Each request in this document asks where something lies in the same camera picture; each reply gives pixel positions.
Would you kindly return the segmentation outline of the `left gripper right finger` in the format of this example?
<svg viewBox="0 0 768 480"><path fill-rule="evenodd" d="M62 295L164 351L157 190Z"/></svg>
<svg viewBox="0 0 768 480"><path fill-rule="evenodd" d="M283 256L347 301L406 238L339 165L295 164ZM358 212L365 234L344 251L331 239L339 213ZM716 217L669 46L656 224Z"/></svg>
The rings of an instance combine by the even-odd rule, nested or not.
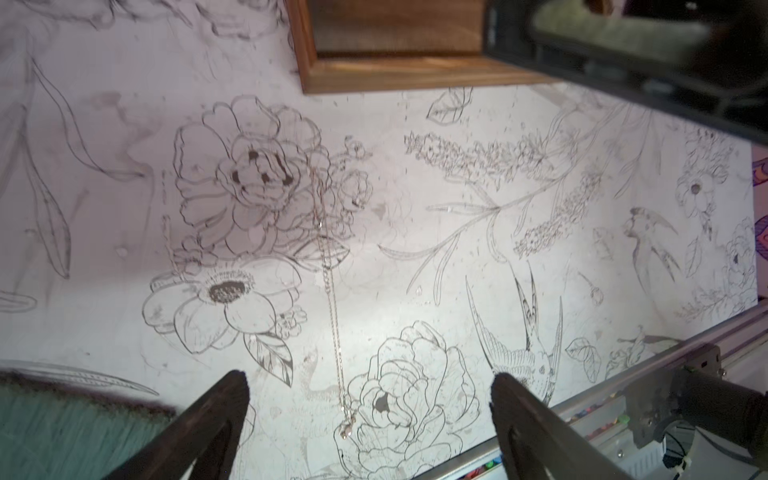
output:
<svg viewBox="0 0 768 480"><path fill-rule="evenodd" d="M490 409L509 479L627 479L508 373L494 377Z"/></svg>

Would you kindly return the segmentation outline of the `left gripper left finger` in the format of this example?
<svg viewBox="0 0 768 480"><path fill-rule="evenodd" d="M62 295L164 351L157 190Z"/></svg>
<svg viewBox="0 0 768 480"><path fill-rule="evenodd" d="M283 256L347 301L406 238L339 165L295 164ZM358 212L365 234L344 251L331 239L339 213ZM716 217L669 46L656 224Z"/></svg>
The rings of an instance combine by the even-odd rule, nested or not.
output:
<svg viewBox="0 0 768 480"><path fill-rule="evenodd" d="M246 374L231 370L109 479L228 479L248 411Z"/></svg>

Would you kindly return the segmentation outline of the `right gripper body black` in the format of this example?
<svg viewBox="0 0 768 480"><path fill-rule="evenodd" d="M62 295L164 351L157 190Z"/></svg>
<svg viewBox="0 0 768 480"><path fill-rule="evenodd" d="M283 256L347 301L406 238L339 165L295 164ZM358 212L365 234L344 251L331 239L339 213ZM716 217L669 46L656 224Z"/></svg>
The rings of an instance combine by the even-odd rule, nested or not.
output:
<svg viewBox="0 0 768 480"><path fill-rule="evenodd" d="M721 130L767 141L767 4L490 1L486 56Z"/></svg>

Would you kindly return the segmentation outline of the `wooden jewelry display stand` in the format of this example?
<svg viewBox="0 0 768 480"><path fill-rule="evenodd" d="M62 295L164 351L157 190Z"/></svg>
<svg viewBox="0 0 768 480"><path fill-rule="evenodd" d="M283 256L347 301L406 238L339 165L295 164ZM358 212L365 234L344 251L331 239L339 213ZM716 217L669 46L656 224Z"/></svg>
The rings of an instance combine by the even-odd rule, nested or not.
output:
<svg viewBox="0 0 768 480"><path fill-rule="evenodd" d="M306 95L550 80L483 54L484 1L289 0L285 7Z"/></svg>

